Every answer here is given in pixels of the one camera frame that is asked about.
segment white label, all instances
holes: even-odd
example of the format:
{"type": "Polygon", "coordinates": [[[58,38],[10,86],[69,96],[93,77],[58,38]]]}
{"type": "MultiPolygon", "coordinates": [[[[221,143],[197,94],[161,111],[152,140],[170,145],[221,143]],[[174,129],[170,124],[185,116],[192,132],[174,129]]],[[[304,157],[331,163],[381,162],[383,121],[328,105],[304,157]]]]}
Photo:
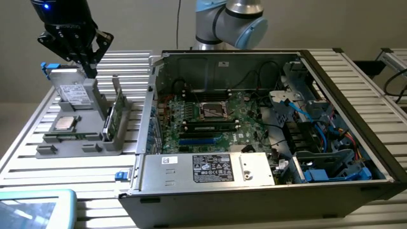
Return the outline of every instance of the white label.
{"type": "Polygon", "coordinates": [[[166,156],[161,158],[161,164],[176,164],[177,157],[176,156],[166,156]]]}
{"type": "Polygon", "coordinates": [[[220,61],[217,64],[218,67],[228,67],[229,66],[229,62],[225,61],[220,61]]]}
{"type": "Polygon", "coordinates": [[[90,99],[81,84],[60,85],[60,89],[72,105],[89,105],[90,99]]]}

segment barcode sticker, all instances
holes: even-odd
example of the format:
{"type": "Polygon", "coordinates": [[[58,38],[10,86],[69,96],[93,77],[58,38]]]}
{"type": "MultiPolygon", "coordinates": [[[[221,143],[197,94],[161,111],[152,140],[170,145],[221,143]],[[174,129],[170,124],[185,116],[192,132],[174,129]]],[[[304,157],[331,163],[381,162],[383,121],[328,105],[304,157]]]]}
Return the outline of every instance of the barcode sticker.
{"type": "Polygon", "coordinates": [[[90,99],[81,84],[60,85],[60,89],[72,105],[89,105],[90,99]]]}

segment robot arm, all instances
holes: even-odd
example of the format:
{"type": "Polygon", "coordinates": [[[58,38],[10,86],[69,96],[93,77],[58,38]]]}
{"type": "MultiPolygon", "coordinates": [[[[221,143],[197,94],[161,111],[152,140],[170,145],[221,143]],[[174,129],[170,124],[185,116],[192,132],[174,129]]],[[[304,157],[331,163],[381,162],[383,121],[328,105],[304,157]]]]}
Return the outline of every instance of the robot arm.
{"type": "Polygon", "coordinates": [[[96,64],[112,43],[113,36],[97,29],[85,0],[30,0],[44,22],[38,42],[64,60],[74,61],[88,78],[96,77],[96,64]],[[96,38],[98,49],[93,51],[96,38]]]}
{"type": "Polygon", "coordinates": [[[260,0],[197,0],[194,49],[224,49],[224,42],[252,49],[266,26],[260,0]]]}

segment tablet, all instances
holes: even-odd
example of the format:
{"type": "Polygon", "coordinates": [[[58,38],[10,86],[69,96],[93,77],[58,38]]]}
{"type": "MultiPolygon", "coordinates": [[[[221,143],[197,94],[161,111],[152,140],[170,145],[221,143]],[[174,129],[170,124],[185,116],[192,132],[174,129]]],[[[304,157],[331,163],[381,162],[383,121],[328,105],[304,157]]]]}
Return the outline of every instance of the tablet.
{"type": "Polygon", "coordinates": [[[76,194],[70,189],[1,192],[0,222],[8,229],[72,229],[76,194]]]}

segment metal rail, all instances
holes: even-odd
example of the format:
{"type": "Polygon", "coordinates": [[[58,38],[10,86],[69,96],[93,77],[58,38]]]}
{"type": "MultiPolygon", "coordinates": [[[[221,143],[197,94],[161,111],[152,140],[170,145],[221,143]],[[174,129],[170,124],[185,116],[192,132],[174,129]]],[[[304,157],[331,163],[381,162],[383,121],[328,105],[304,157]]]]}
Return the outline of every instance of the metal rail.
{"type": "MultiPolygon", "coordinates": [[[[355,106],[396,160],[407,169],[407,125],[397,110],[383,100],[371,81],[347,57],[332,50],[309,50],[319,64],[355,106]]],[[[77,228],[136,228],[114,194],[129,182],[114,182],[113,175],[134,162],[136,138],[148,83],[149,52],[108,52],[97,66],[98,88],[113,99],[110,75],[120,74],[125,95],[134,101],[120,156],[36,159],[36,145],[58,112],[56,94],[48,94],[21,131],[20,138],[0,161],[0,191],[70,188],[76,191],[77,228]]],[[[316,219],[221,226],[257,229],[399,229],[407,227],[407,192],[392,199],[373,201],[343,219],[316,219]]]]}

